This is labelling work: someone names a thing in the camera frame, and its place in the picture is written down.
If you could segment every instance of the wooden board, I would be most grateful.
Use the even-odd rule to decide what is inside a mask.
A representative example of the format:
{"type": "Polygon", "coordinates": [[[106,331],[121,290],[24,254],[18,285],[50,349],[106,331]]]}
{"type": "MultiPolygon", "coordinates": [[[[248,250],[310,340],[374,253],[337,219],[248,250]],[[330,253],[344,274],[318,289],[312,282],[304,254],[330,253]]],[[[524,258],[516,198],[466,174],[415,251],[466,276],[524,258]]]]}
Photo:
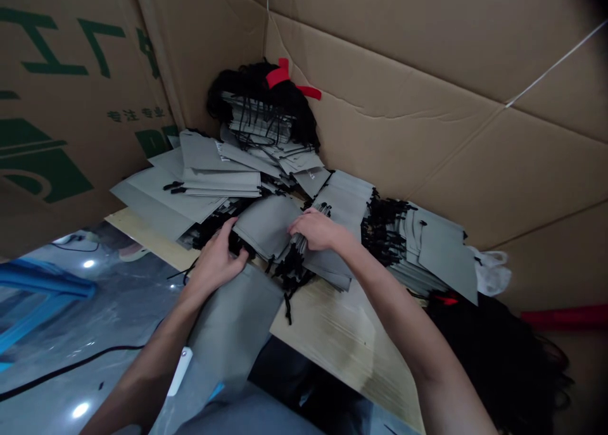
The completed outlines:
{"type": "MultiPolygon", "coordinates": [[[[190,267],[199,255],[159,235],[128,208],[106,221],[177,270],[190,267]]],[[[261,260],[253,263],[265,268],[261,260]]],[[[291,310],[293,325],[283,303],[270,333],[424,433],[414,378],[357,281],[339,293],[316,279],[296,292],[291,310]]]]}
{"type": "Polygon", "coordinates": [[[176,242],[163,237],[129,208],[107,216],[106,221],[177,270],[186,270],[200,254],[198,250],[186,250],[176,242]]]}

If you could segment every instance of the gray floor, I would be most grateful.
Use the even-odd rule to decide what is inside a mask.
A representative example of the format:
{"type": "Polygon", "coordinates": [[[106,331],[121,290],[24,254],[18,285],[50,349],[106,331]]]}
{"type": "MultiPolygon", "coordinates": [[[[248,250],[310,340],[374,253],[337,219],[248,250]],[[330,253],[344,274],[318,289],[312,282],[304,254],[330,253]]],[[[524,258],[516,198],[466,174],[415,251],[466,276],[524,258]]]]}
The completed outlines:
{"type": "MultiPolygon", "coordinates": [[[[91,250],[96,245],[81,241],[64,247],[91,250]]],[[[94,280],[98,291],[93,299],[72,303],[3,355],[4,360],[14,365],[1,374],[0,392],[110,346],[144,344],[182,287],[181,277],[167,281],[175,270],[152,254],[124,263],[118,259],[117,251],[106,246],[87,253],[47,245],[28,256],[53,262],[79,277],[94,280]],[[84,268],[88,260],[95,264],[84,268]]],[[[39,296],[0,287],[0,331],[38,302],[39,296]]],[[[136,355],[136,351],[108,353],[0,403],[0,433],[77,434],[136,355]],[[79,406],[87,409],[74,417],[74,410],[79,406]]],[[[205,380],[208,376],[204,367],[193,360],[177,396],[167,399],[153,433],[172,434],[202,409],[207,396],[197,392],[197,383],[205,380]]],[[[415,433],[382,408],[375,407],[373,414],[373,434],[415,433]]]]}

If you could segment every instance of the forearm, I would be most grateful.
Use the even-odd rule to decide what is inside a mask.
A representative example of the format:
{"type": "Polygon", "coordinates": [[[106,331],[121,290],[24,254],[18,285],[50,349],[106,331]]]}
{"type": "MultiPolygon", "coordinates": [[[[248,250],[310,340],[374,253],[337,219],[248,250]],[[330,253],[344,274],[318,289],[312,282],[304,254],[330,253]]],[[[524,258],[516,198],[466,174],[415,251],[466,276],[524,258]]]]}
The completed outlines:
{"type": "Polygon", "coordinates": [[[495,434],[458,358],[406,288],[360,243],[343,241],[335,250],[363,287],[386,333],[412,371],[426,432],[495,434]]]}
{"type": "Polygon", "coordinates": [[[360,243],[343,241],[336,252],[361,284],[415,378],[437,379],[445,371],[446,361],[458,363],[416,300],[360,243]]]}
{"type": "Polygon", "coordinates": [[[143,434],[149,432],[202,304],[188,296],[184,290],[81,434],[111,434],[130,424],[139,425],[143,434]]]}

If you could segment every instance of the blue chair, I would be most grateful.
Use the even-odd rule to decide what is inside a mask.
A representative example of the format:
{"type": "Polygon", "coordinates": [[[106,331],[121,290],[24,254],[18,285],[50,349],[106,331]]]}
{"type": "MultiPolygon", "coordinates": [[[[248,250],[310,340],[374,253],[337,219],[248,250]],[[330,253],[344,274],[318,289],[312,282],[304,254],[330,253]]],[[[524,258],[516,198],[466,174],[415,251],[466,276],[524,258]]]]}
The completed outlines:
{"type": "MultiPolygon", "coordinates": [[[[69,303],[91,299],[97,290],[90,280],[76,277],[55,264],[28,258],[0,264],[0,285],[47,295],[44,302],[0,334],[0,355],[69,303]]],[[[11,365],[0,362],[0,372],[11,365]]]]}

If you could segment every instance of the hand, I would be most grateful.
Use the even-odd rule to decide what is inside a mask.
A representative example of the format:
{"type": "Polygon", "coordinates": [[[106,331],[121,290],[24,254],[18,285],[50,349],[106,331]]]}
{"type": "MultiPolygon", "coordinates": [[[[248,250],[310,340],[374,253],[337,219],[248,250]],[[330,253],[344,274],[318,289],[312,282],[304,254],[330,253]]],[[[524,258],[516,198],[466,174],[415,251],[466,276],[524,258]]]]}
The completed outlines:
{"type": "Polygon", "coordinates": [[[201,250],[182,292],[186,297],[202,298],[200,303],[203,303],[214,290],[240,274],[247,264],[249,253],[244,248],[236,259],[228,252],[228,236],[236,220],[234,217],[226,221],[201,250]]]}
{"type": "Polygon", "coordinates": [[[335,224],[314,207],[306,209],[302,215],[289,226],[293,236],[299,232],[308,241],[311,250],[335,250],[345,241],[355,240],[353,235],[342,225],[335,224]]]}

